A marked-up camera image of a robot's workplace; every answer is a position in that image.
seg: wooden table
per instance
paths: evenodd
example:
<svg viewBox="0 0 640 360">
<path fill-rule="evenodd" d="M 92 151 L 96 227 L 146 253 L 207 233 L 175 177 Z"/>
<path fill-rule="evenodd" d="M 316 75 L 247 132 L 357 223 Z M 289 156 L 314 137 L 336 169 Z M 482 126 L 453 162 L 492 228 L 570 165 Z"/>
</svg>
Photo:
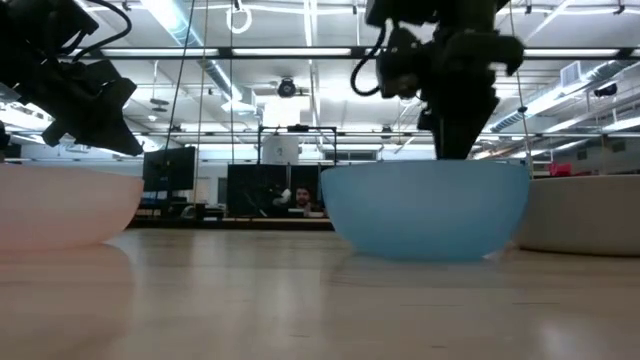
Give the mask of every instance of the wooden table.
<svg viewBox="0 0 640 360">
<path fill-rule="evenodd" d="M 0 357 L 634 359 L 640 262 L 354 257 L 330 232 L 131 230 L 0 254 Z"/>
</svg>

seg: blue bowl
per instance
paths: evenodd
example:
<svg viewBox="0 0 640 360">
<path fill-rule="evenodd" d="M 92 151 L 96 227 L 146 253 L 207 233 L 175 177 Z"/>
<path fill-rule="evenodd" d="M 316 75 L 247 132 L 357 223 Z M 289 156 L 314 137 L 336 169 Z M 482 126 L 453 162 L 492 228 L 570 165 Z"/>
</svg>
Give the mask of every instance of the blue bowl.
<svg viewBox="0 0 640 360">
<path fill-rule="evenodd" d="M 510 240 L 527 203 L 526 167 L 407 161 L 322 173 L 336 231 L 359 253 L 406 260 L 479 260 Z"/>
</svg>

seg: pink bowl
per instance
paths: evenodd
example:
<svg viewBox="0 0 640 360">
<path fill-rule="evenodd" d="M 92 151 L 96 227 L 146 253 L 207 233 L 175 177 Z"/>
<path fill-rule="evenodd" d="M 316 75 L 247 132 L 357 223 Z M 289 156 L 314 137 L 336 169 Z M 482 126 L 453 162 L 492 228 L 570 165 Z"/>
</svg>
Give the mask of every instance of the pink bowl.
<svg viewBox="0 0 640 360">
<path fill-rule="evenodd" d="M 0 250 L 107 241 L 133 218 L 143 184 L 86 169 L 0 165 Z"/>
</svg>

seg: red object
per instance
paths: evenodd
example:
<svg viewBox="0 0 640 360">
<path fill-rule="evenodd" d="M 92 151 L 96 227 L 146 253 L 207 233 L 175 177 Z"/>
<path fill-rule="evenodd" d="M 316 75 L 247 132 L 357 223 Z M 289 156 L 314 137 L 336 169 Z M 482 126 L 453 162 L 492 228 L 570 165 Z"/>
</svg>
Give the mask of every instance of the red object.
<svg viewBox="0 0 640 360">
<path fill-rule="evenodd" d="M 551 176 L 571 176 L 571 164 L 552 163 L 549 167 Z"/>
</svg>

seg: ventilation pipe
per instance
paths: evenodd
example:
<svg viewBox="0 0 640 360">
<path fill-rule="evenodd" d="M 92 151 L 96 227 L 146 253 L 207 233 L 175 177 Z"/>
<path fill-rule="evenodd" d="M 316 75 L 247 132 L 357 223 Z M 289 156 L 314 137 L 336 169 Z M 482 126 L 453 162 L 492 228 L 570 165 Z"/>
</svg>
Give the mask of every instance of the ventilation pipe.
<svg viewBox="0 0 640 360">
<path fill-rule="evenodd" d="M 629 69 L 635 64 L 637 64 L 637 62 L 632 60 L 615 60 L 604 64 L 592 64 L 590 66 L 587 64 L 587 69 L 585 70 L 585 68 L 583 68 L 585 65 L 584 62 L 575 62 L 565 68 L 562 72 L 565 72 L 565 70 L 571 70 L 572 67 L 577 67 L 581 69 L 579 72 L 575 73 L 579 78 L 576 78 L 575 81 L 568 82 L 566 79 L 563 79 L 564 74 L 561 74 L 560 80 L 524 99 L 524 104 L 527 107 L 526 117 L 530 118 L 543 111 L 549 110 L 552 107 L 571 99 L 571 95 L 578 91 L 589 90 L 593 87 L 600 86 L 604 82 L 610 80 L 622 71 Z M 521 120 L 522 114 L 520 114 L 518 109 L 515 108 L 509 113 L 509 115 L 494 122 L 491 125 L 490 130 L 492 132 L 500 132 Z"/>
<path fill-rule="evenodd" d="M 141 2 L 180 46 L 185 46 L 187 37 L 189 47 L 205 46 L 200 31 L 194 26 L 189 28 L 190 12 L 180 0 L 141 0 Z M 197 62 L 228 101 L 243 100 L 242 92 L 231 83 L 227 74 L 216 61 L 200 59 Z"/>
</svg>

